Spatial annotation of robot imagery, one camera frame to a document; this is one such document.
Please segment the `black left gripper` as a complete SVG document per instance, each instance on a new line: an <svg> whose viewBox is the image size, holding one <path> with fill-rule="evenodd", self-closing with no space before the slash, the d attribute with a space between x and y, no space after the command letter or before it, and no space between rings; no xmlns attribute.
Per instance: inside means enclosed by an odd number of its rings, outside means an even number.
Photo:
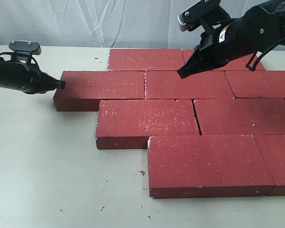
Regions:
<svg viewBox="0 0 285 228"><path fill-rule="evenodd" d="M42 72L37 65L6 61L0 57L0 87L29 95L65 89L66 82Z"/></svg>

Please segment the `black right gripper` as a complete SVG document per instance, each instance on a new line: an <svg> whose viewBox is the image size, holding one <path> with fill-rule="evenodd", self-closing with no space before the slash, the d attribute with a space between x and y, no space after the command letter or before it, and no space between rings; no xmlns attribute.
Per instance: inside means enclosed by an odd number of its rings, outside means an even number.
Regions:
<svg viewBox="0 0 285 228"><path fill-rule="evenodd" d="M191 58L177 70L184 79L193 74L225 66L232 60L252 53L243 32L243 21L235 20L216 28L212 35L203 32Z"/></svg>

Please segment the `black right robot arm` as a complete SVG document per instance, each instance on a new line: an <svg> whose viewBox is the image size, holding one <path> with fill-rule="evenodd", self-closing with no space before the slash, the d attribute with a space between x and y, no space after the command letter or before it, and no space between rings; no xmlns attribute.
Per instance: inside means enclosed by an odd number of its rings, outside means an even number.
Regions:
<svg viewBox="0 0 285 228"><path fill-rule="evenodd" d="M269 0L232 18L219 0L200 0L178 15L181 31L202 26L200 43L178 69L181 78L226 66L252 55L245 67L255 71L260 60L279 45L285 46L285 0Z"/></svg>

